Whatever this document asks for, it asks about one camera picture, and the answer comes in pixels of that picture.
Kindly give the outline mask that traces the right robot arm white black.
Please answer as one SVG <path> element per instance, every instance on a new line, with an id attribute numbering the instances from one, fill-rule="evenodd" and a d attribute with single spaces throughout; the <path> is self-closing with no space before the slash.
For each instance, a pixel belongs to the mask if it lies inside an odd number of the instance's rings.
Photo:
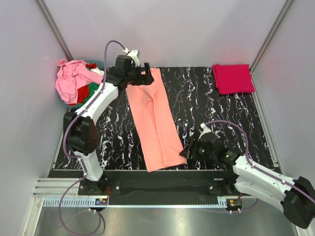
<path id="1" fill-rule="evenodd" d="M 189 139 L 180 152 L 187 160 L 209 160 L 230 173 L 223 183 L 229 195 L 237 192 L 251 195 L 281 211 L 295 226 L 307 229 L 315 217 L 315 189 L 311 182 L 276 173 L 245 155 L 226 147 L 213 133 L 202 133 Z"/>

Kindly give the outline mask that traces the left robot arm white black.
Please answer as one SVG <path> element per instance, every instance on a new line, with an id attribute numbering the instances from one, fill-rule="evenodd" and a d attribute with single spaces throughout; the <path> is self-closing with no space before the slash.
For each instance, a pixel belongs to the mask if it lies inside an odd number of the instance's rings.
<path id="1" fill-rule="evenodd" d="M 83 176 L 90 181 L 89 189 L 93 193 L 100 195 L 106 190 L 106 182 L 101 179 L 103 169 L 96 154 L 100 142 L 96 129 L 98 119 L 127 86 L 148 86 L 153 82 L 148 62 L 141 66 L 136 56 L 119 55 L 115 66 L 106 71 L 104 82 L 86 104 L 75 112 L 64 115 L 64 153 L 72 152 L 70 157 L 80 162 Z"/>

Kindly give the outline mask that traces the salmon orange t-shirt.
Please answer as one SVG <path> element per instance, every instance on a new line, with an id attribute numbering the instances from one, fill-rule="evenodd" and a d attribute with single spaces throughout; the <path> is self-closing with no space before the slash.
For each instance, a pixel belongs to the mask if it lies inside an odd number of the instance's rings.
<path id="1" fill-rule="evenodd" d="M 135 128 L 148 172 L 186 164 L 180 156 L 183 145 L 172 117 L 159 68 L 151 68 L 149 86 L 126 88 Z"/>

